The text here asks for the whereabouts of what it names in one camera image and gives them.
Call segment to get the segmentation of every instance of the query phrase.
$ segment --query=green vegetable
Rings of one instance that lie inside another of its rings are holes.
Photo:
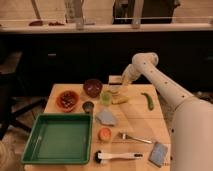
[[[154,109],[154,103],[153,103],[152,97],[148,93],[141,93],[141,94],[146,97],[149,110],[153,110]]]

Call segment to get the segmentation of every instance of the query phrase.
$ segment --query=green tray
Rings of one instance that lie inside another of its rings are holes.
[[[91,115],[39,115],[22,163],[86,164],[90,158],[91,134]]]

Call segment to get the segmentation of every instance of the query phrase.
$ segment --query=fork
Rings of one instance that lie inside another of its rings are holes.
[[[140,141],[140,142],[147,143],[147,144],[152,144],[153,143],[150,140],[144,140],[144,139],[140,139],[140,138],[135,138],[135,137],[129,136],[128,134],[126,134],[124,132],[119,132],[119,135],[121,136],[121,138],[123,140],[132,139],[132,140]]]

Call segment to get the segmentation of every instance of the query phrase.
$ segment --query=light wood tabletop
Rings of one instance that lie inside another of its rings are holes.
[[[82,84],[55,84],[49,96],[45,114],[59,114],[62,113],[56,106],[56,97],[65,90],[73,90],[80,96],[77,107],[72,113],[84,113],[82,104],[85,101],[92,101],[95,105],[93,116],[104,109],[99,98],[90,98],[83,90]],[[158,101],[157,93],[151,84],[132,84],[122,87],[123,93],[129,98],[129,101],[123,104],[110,105],[108,110],[117,118],[118,123],[115,126],[104,126],[93,119],[92,128],[92,144],[90,161],[85,165],[25,165],[26,171],[169,171],[170,169],[170,136],[163,118],[160,103]],[[147,99],[141,95],[142,92],[148,93],[154,103],[154,109],[149,110],[147,106]],[[108,127],[112,131],[110,142],[101,142],[98,138],[98,131],[102,127]],[[153,149],[153,144],[146,144],[134,140],[122,140],[119,132],[126,132],[129,135],[158,141],[168,146],[168,152],[165,157],[164,164],[161,168],[151,163],[148,158]],[[138,160],[110,160],[106,164],[96,163],[94,153],[101,150],[109,153],[126,153],[138,152],[142,153],[143,157]]]

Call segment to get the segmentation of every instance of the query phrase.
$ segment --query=red bowl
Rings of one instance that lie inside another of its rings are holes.
[[[77,105],[79,96],[72,90],[61,92],[56,98],[56,105],[62,112],[71,112]]]
[[[98,79],[86,80],[83,85],[86,94],[92,98],[97,97],[101,93],[102,87],[102,82]]]

